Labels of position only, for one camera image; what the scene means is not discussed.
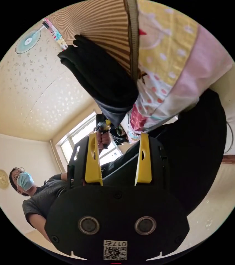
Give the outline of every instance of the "face mask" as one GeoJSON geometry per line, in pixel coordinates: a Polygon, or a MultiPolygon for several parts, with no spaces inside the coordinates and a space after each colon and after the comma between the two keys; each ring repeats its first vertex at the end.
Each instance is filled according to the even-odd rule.
{"type": "Polygon", "coordinates": [[[23,172],[19,175],[19,178],[17,179],[17,184],[22,187],[24,191],[27,191],[34,185],[34,181],[29,173],[23,172]]]}

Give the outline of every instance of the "gold decorative plate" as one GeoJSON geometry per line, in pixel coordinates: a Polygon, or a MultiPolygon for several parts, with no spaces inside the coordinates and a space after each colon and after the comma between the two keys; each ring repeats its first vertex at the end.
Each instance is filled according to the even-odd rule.
{"type": "Polygon", "coordinates": [[[9,177],[4,170],[0,169],[0,188],[5,190],[9,186],[9,177]]]}

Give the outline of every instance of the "patterned ceiling wallpaper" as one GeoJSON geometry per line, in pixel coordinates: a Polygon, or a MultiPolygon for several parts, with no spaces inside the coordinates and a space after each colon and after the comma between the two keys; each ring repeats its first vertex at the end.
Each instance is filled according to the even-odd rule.
{"type": "Polygon", "coordinates": [[[48,141],[93,99],[60,63],[47,29],[24,54],[15,53],[16,43],[0,62],[0,133],[48,141]]]}

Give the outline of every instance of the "sticker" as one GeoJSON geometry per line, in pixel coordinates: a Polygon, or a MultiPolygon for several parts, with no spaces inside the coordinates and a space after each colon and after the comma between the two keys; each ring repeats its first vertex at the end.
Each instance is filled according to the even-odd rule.
{"type": "Polygon", "coordinates": [[[59,31],[56,29],[56,27],[45,17],[43,19],[48,25],[49,25],[49,31],[52,34],[54,40],[60,45],[62,50],[66,50],[68,48],[67,43],[59,33],[59,31]]]}
{"type": "Polygon", "coordinates": [[[126,260],[127,241],[104,240],[104,260],[126,260]]]}

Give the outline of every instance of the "wall fan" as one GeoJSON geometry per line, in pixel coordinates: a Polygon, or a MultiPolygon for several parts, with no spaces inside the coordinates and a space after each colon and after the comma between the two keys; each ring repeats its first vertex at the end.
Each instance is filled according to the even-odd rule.
{"type": "Polygon", "coordinates": [[[25,36],[23,36],[18,41],[16,48],[15,48],[15,52],[17,54],[22,54],[32,49],[39,41],[41,37],[41,29],[43,28],[49,28],[46,22],[43,22],[42,26],[39,29],[33,30],[27,33],[25,36]]]}

